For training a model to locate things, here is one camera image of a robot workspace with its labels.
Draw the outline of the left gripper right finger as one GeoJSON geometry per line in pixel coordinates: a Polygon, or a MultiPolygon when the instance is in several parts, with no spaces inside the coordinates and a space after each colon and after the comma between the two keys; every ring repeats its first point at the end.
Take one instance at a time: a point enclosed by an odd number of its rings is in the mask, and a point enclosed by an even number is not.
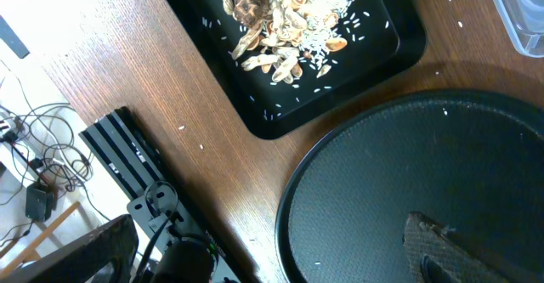
{"type": "Polygon", "coordinates": [[[410,212],[403,247],[416,283],[507,282],[508,278],[448,237],[447,228],[420,212],[410,212]]]}

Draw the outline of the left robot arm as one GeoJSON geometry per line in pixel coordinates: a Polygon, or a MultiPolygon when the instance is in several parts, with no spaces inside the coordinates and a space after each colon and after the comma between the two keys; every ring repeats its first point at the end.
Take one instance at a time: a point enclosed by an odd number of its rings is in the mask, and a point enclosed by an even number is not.
{"type": "MultiPolygon", "coordinates": [[[[209,282],[218,252],[193,235],[175,241],[152,270],[132,271],[138,237],[122,215],[28,266],[5,270],[3,282],[209,282]]],[[[455,235],[419,212],[410,213],[403,239],[416,282],[511,282],[504,264],[466,251],[455,235]]]]}

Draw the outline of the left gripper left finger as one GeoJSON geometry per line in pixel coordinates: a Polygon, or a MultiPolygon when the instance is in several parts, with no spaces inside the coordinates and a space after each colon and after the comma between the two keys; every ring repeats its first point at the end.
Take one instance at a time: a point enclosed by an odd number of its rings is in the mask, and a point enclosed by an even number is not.
{"type": "Polygon", "coordinates": [[[131,215],[124,214],[59,250],[16,269],[2,282],[128,282],[139,238],[131,215]]]}

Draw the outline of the food scraps with rice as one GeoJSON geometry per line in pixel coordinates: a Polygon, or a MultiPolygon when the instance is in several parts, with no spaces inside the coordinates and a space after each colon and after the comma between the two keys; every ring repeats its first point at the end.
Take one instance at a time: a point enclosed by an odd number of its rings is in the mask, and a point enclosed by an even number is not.
{"type": "Polygon", "coordinates": [[[348,42],[333,28],[347,0],[221,0],[224,12],[247,31],[231,52],[244,71],[259,68],[273,82],[292,84],[303,74],[299,58],[333,53],[348,42]]]}

